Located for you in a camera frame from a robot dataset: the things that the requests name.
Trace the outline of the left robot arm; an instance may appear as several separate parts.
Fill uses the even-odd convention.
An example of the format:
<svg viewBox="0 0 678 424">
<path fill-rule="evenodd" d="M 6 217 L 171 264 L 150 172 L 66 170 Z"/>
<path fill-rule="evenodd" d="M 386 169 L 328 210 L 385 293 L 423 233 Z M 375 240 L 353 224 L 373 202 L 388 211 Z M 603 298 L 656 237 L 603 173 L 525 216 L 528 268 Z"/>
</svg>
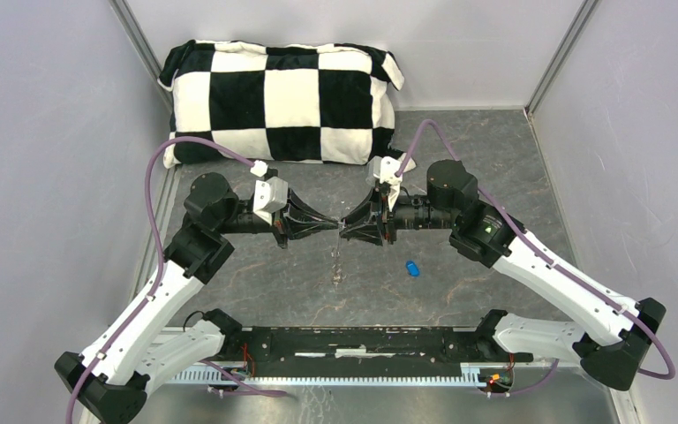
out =
<svg viewBox="0 0 678 424">
<path fill-rule="evenodd" d="M 181 228 L 156 270 L 116 321 L 80 353 L 65 352 L 55 369 L 67 389 L 102 423 L 129 423 L 147 399 L 188 367 L 216 355 L 235 358 L 240 326 L 222 312 L 206 313 L 190 329 L 154 346 L 158 334 L 208 284 L 234 251 L 228 234 L 266 233 L 289 241 L 337 228 L 269 172 L 241 200 L 221 174 L 198 177 L 184 201 Z"/>
</svg>

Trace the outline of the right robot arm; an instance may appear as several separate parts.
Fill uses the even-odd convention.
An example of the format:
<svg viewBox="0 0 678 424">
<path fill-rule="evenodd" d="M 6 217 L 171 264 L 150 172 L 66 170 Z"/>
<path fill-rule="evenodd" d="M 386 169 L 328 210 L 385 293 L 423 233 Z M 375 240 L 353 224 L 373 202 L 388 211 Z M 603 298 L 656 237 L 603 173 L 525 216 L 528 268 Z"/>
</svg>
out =
<svg viewBox="0 0 678 424">
<path fill-rule="evenodd" d="M 403 194 L 398 165 L 391 158 L 370 162 L 371 190 L 342 220 L 343 239 L 380 246 L 394 243 L 400 230 L 449 231 L 460 255 L 525 285 L 566 315 L 557 322 L 489 312 L 485 330 L 474 337 L 481 358 L 529 353 L 575 363 L 611 389 L 631 388 L 658 343 L 663 304 L 611 290 L 560 258 L 484 193 L 462 163 L 433 163 L 422 195 Z"/>
</svg>

